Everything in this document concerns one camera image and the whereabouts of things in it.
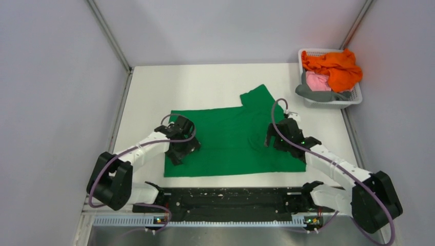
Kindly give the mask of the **green t shirt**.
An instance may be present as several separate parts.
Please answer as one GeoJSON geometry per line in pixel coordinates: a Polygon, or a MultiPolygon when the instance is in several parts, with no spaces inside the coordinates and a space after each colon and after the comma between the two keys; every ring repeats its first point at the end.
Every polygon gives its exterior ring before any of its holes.
{"type": "Polygon", "coordinates": [[[306,165],[289,152],[266,147],[271,119],[284,119],[280,106],[265,85],[240,96],[242,105],[206,110],[173,110],[170,121],[181,114],[193,121],[201,148],[182,164],[165,159],[165,177],[227,176],[268,172],[305,172],[306,165]]]}

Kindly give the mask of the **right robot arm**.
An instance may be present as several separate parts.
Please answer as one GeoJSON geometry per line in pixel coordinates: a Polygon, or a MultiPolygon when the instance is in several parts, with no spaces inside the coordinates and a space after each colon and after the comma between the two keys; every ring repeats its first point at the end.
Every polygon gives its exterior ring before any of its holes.
{"type": "Polygon", "coordinates": [[[370,234],[403,214],[392,180],[385,172],[372,173],[338,157],[318,139],[304,137],[293,118],[269,124],[265,146],[270,144],[339,184],[339,188],[321,181],[304,184],[301,205],[305,210],[331,208],[350,216],[360,229],[370,234]]]}

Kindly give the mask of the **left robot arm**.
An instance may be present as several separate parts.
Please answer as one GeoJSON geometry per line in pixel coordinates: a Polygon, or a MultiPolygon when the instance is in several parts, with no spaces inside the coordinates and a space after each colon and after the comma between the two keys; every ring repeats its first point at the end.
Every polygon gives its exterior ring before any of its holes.
{"type": "Polygon", "coordinates": [[[104,152],[97,158],[87,184],[88,205],[118,211],[127,204],[145,204],[153,212],[164,207],[164,197],[157,185],[135,183],[133,174],[154,157],[165,155],[174,166],[189,154],[200,150],[196,128],[188,118],[177,114],[167,125],[156,127],[145,139],[126,150],[104,152]]]}

